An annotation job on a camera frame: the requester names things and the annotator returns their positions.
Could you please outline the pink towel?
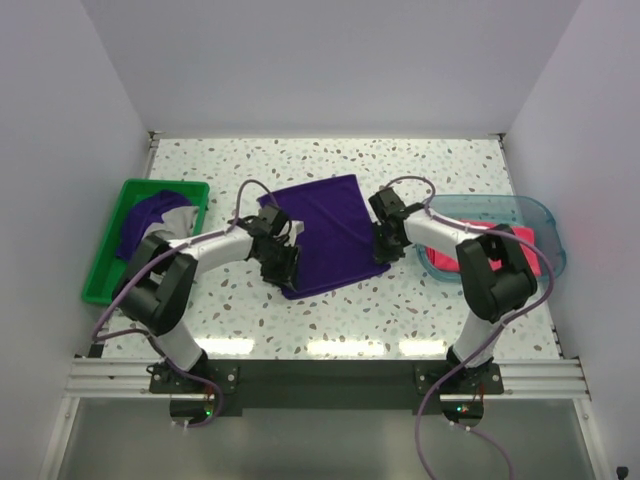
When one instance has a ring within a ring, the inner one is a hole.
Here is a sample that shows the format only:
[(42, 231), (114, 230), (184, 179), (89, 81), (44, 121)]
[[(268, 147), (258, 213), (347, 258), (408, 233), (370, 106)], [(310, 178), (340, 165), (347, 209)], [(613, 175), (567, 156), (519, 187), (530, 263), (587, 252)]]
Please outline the pink towel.
[[(512, 226), (511, 229), (518, 238), (521, 238), (530, 244), (535, 243), (535, 234), (533, 229), (523, 226)], [(542, 275), (542, 271), (537, 254), (527, 246), (521, 246), (521, 248), (533, 274), (536, 277), (540, 277)], [(429, 247), (424, 249), (424, 253), (426, 254), (428, 266), (431, 266), (440, 272), (459, 272), (459, 264), (454, 258)]]

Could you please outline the grey white towel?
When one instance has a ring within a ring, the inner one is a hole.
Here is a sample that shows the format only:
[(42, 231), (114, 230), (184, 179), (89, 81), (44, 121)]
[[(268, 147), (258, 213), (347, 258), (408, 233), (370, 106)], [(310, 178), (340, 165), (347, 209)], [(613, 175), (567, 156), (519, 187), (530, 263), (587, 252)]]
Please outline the grey white towel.
[(175, 240), (191, 237), (195, 233), (198, 215), (197, 206), (181, 206), (168, 210), (161, 214), (159, 220), (147, 227), (142, 238), (156, 236), (162, 240)]

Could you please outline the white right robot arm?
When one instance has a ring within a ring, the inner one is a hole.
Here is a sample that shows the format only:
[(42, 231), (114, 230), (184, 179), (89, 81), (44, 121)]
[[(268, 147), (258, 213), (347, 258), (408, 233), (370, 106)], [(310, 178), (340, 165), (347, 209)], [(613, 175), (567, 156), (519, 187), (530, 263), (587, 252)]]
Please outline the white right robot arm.
[(519, 312), (537, 292), (537, 279), (523, 244), (504, 224), (482, 227), (440, 215), (424, 203), (405, 204), (390, 187), (369, 198), (375, 214), (374, 260), (388, 264), (422, 245), (458, 264), (469, 314), (449, 347), (445, 379), (451, 389), (468, 392), (481, 380), (506, 316)]

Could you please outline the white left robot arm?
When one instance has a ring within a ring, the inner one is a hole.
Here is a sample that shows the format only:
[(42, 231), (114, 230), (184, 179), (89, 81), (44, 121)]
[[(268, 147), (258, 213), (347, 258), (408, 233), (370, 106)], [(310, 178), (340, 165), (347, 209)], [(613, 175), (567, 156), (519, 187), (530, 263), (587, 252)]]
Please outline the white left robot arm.
[(172, 379), (185, 392), (201, 390), (208, 379), (207, 354), (183, 316), (194, 281), (230, 263), (254, 260), (264, 282), (297, 286), (304, 223), (274, 204), (255, 215), (235, 218), (229, 227), (184, 239), (152, 234), (141, 241), (112, 293), (112, 304), (146, 328), (154, 347), (174, 367)]

